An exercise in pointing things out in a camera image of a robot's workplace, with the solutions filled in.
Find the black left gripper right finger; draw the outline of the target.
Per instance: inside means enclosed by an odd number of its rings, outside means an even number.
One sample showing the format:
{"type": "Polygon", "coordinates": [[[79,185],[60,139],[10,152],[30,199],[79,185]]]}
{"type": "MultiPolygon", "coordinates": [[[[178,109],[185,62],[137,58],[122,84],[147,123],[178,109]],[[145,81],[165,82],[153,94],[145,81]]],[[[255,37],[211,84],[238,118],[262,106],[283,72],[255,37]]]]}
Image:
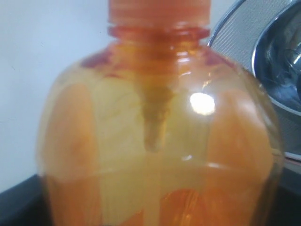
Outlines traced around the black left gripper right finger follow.
{"type": "Polygon", "coordinates": [[[301,196],[280,187],[274,208],[275,226],[301,225],[301,196]]]}

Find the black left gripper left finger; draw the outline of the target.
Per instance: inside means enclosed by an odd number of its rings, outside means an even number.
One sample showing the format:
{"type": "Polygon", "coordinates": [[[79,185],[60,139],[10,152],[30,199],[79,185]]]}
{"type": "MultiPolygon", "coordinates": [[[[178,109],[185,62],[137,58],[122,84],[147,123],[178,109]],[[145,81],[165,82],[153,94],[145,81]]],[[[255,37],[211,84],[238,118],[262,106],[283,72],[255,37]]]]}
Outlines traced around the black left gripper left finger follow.
{"type": "Polygon", "coordinates": [[[0,194],[2,226],[51,226],[40,179],[34,175],[0,194]]]}

